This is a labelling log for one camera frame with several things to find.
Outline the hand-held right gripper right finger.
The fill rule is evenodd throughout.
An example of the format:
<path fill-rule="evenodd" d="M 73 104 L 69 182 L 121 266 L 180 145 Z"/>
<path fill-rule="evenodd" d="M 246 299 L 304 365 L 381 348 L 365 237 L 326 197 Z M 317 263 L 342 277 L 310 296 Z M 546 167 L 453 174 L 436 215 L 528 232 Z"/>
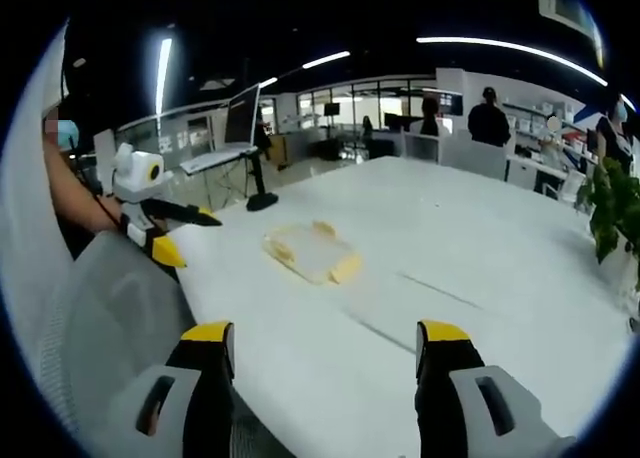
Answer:
<path fill-rule="evenodd" d="M 545 423 L 534 394 L 484 363 L 461 328 L 421 320 L 416 342 L 422 457 L 562 457 L 574 445 Z"/>

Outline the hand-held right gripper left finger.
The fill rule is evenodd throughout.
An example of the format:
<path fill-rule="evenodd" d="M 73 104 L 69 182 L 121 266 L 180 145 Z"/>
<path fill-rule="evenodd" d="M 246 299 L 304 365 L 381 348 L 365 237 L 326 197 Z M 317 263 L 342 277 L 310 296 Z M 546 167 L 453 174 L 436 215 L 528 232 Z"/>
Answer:
<path fill-rule="evenodd" d="M 234 325 L 186 331 L 163 365 L 111 403 L 109 457 L 228 457 L 233 421 Z"/>

